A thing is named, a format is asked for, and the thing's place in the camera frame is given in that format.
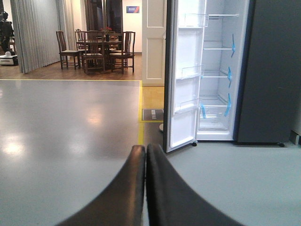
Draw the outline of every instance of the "white wall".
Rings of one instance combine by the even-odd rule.
[[[73,25],[74,29],[80,29],[82,31],[87,30],[86,16],[85,16],[85,2],[84,0],[73,0]]]
[[[13,18],[11,16],[11,6],[10,0],[3,0],[4,11],[8,13],[8,21],[13,22]]]
[[[127,13],[127,6],[139,6],[140,13]],[[142,52],[142,0],[122,0],[123,31],[136,32],[135,52]]]

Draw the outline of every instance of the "dining table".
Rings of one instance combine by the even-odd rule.
[[[99,40],[99,45],[100,46],[102,45],[102,42],[103,42],[103,46],[104,46],[105,67],[106,67],[106,69],[110,69],[111,68],[111,61],[110,61],[111,50],[110,50],[110,46],[112,46],[112,45],[119,45],[119,44],[122,43],[122,41],[119,41],[119,40],[109,40],[109,41]],[[89,43],[90,43],[89,40],[78,40],[78,41],[76,41],[76,44],[79,44],[79,45],[88,45],[88,48],[89,48]]]

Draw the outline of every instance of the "white door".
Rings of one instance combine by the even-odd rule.
[[[166,0],[143,0],[142,83],[164,86]]]

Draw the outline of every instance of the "refrigerator door shelf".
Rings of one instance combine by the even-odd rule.
[[[185,67],[177,72],[176,79],[192,79],[198,76],[203,76],[203,74],[204,72],[202,71],[202,66]]]
[[[184,113],[184,112],[187,112],[187,111],[191,111],[193,109],[197,109],[198,108],[198,103],[199,103],[198,99],[194,99],[194,100],[190,100],[190,101],[180,103],[175,108],[174,113]]]
[[[209,16],[205,14],[186,13],[184,15],[184,24],[179,27],[207,27]]]

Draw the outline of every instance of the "floor mat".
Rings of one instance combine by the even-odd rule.
[[[164,118],[163,109],[142,109],[143,121],[162,121]]]

